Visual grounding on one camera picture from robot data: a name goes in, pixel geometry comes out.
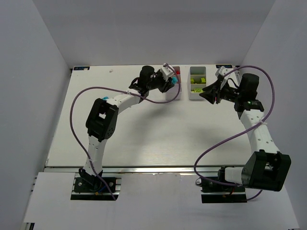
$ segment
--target blue object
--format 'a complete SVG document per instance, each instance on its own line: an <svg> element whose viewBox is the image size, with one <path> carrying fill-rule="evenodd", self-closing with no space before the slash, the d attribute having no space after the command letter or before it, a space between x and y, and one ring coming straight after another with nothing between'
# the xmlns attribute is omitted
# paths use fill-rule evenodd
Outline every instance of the blue object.
<svg viewBox="0 0 307 230"><path fill-rule="evenodd" d="M173 77L173 78L172 78L172 83L175 85L177 82L178 82L177 77Z"/></svg>
<svg viewBox="0 0 307 230"><path fill-rule="evenodd" d="M102 192L102 190L104 190L105 188L106 188L106 186L102 187L102 188L98 191L98 193Z"/></svg>

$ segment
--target white wall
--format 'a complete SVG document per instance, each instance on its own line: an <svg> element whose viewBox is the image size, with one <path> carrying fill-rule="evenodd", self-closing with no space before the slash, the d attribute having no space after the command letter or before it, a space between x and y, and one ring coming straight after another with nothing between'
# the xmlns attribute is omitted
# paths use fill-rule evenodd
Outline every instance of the white wall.
<svg viewBox="0 0 307 230"><path fill-rule="evenodd" d="M271 75L276 88L270 132L292 159L286 188L301 229L307 229L307 2L277 0L243 64L257 65ZM269 84L261 80L259 98L268 108Z"/></svg>
<svg viewBox="0 0 307 230"><path fill-rule="evenodd" d="M34 0L70 67L239 64L274 0Z"/></svg>
<svg viewBox="0 0 307 230"><path fill-rule="evenodd" d="M69 69L31 0L0 7L0 225L20 229L43 169Z"/></svg>

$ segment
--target purple cable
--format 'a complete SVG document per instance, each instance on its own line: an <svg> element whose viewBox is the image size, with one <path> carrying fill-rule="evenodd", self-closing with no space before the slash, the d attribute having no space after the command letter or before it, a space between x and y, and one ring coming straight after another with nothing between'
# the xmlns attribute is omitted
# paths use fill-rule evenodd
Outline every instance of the purple cable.
<svg viewBox="0 0 307 230"><path fill-rule="evenodd" d="M204 179L204 180L206 180L206 181L210 181L210 182L212 182L212 183L221 184L221 185L227 185L227 186L238 186L238 185L237 185L237 184L230 184L230 183L223 183L223 182L215 181L215 180L212 180L212 179L209 179L209 178L207 178L207 177L204 177L204 176L200 175L200 173L197 172L197 170L196 170L197 163L201 160L201 158L203 158L204 155L206 155L208 152L210 152L211 150L215 149L216 147L218 147L218 146L220 146L220 145L222 145L222 144L224 144L224 143L226 143L226 142L228 142L228 141L230 141L230 140L232 140L232 139L235 139L235 138L237 138L237 137L239 137L239 136L241 136L241 135L243 135L243 134L246 134L246 133L248 133L249 131L251 131L251 130L257 128L257 127L259 127L259 126L262 124L262 122L264 122L266 119L268 119L268 117L269 117L270 114L272 113L272 110L273 110L273 108L274 108L274 103L275 103L275 90L274 90L273 82L272 82L272 79L270 78L270 76L268 75L268 73L267 73L265 70L263 70L263 69L261 69L261 68L259 68L259 67L257 67L257 66L240 66L240 67L238 67L238 68L236 68L236 69L233 69L232 71L228 72L227 74L225 74L224 77L226 77L226 76L228 76L229 74L231 74L231 73L233 73L233 72L235 72L235 71L237 71L237 70L239 70L239 69L242 69L242 68L254 68L254 69L258 69L258 70L260 70L261 72L263 72L264 75L268 78L268 80L269 80L269 82L270 82L270 85L271 85L271 90L272 90L272 103L271 103L271 107L270 107L270 109L269 109L268 114L262 119L261 122L257 123L256 125L252 126L251 128L248 128L247 130L245 130L245 131L243 131L243 132L241 132L241 133L238 133L238 134L236 134L236 135L234 135L234 136L232 136L232 137L229 137L229 138L227 138L227 139L225 139L225 140L223 140L223 141L217 143L216 145L210 147L210 148L207 149L204 153L202 153L202 154L197 158L197 160L196 160L195 163L194 163L194 172L195 172L200 178L202 178L202 179ZM261 192L262 192L262 190L261 190L256 196L254 196L254 197L252 197L252 198L250 198L250 199L248 199L248 200L251 200L251 199L256 198L257 196L260 195Z"/></svg>
<svg viewBox="0 0 307 230"><path fill-rule="evenodd" d="M152 102L152 103L155 103L155 104L165 104L165 103L169 103L169 102L172 102L173 100L175 100L175 99L178 97L179 93L180 93L181 82L180 82L179 76L176 74L176 71L175 71L173 68L171 68L168 64L166 64L166 66L169 67L169 68L174 72L174 74L175 74L175 76L176 76L176 78L177 78L177 80L178 80L178 92L177 92L177 94L175 95L175 97L174 97L173 99L171 99L171 100L169 100L169 101L164 101L164 102L156 102L156 101L147 99L147 98L142 97L142 96L140 96L140 95L138 95L138 94L135 94L135 93L129 92L129 94L130 94L130 95L133 95L133 96L140 97L140 98L142 98L142 99L144 99L144 100L146 100L146 101L149 101L149 102ZM86 155L87 155L87 157L88 157L88 159L89 159L89 162L90 162L90 165L91 165L91 168L92 168L94 174L105 184L105 186L106 186L106 188L108 189L109 193L111 194L112 198L113 198L114 200L116 200L115 197L114 197L114 195L113 195L113 193L112 193L112 191L111 191L111 189L110 189L110 187L109 187L108 184L106 183L106 181L96 172L96 170L95 170L95 168L94 168L94 166L93 166L93 163L92 163L92 161L91 161L91 156L90 156L90 154L88 153L87 149L84 147L84 145L81 143L81 141L80 141L79 138L77 137L76 132L75 132L75 130L74 130L74 128L73 128L73 125L72 125L72 113L73 113L73 108L74 108L74 106L75 106L75 103L76 103L78 97L79 97L82 93L84 93L84 92L86 92L86 91L88 91L88 90L94 90L94 89L110 90L110 91L114 91L114 92L120 92L120 93L123 93L123 94L128 94L128 92L122 91L122 90L116 90L116 89L106 88L106 87L100 87L100 86L94 86L94 87L86 88L86 89L80 91L80 92L75 96L75 98L73 99L72 104L71 104L70 116L69 116L69 122L70 122L70 126L71 126L71 132L72 132L73 136L75 137L76 141L78 142L78 144L81 146L81 148L82 148L82 149L84 150L84 152L86 153Z"/></svg>

